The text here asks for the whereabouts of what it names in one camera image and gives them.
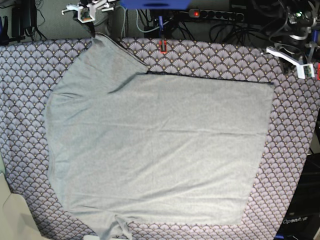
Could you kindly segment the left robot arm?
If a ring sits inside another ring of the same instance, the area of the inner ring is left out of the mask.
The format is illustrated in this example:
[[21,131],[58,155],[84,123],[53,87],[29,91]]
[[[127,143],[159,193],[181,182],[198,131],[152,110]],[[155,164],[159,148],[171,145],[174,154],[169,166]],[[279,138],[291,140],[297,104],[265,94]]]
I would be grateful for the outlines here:
[[318,0],[285,0],[284,23],[270,33],[273,43],[267,54],[279,58],[283,71],[296,70],[299,79],[316,76],[313,61],[320,59],[320,2]]

